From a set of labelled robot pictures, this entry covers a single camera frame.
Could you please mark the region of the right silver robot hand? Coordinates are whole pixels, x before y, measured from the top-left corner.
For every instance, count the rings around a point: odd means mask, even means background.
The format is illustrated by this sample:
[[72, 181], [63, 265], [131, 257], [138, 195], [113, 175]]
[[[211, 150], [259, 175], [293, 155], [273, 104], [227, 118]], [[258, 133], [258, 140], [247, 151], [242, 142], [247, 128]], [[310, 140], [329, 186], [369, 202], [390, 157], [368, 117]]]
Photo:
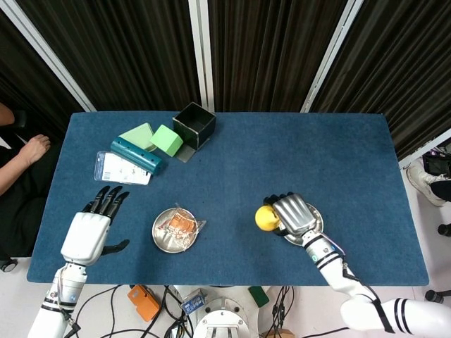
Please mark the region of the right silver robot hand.
[[271, 231], [278, 236], [302, 237], [316, 227], [316, 218], [308, 204], [298, 193], [271, 195], [264, 199], [264, 205], [270, 206], [278, 218]]

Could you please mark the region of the bystander bare hand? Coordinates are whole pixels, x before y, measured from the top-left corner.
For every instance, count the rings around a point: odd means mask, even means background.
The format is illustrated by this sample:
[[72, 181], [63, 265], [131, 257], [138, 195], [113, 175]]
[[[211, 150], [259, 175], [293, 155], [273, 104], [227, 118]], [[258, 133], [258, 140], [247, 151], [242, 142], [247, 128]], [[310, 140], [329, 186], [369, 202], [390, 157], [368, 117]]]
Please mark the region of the bystander bare hand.
[[37, 162], [50, 149], [51, 142], [47, 136], [39, 134], [32, 137], [19, 152], [19, 156], [28, 166]]

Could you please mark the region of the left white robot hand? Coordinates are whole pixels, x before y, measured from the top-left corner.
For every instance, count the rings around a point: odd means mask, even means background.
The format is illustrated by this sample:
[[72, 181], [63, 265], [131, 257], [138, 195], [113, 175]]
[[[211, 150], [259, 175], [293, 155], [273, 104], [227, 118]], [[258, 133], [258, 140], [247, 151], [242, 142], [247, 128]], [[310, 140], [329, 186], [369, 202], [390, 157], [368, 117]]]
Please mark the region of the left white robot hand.
[[103, 187], [82, 211], [75, 214], [61, 247], [65, 262], [91, 266], [99, 257], [118, 253], [129, 245], [128, 239], [114, 245], [106, 244], [111, 224], [130, 194], [122, 188], [120, 185]]

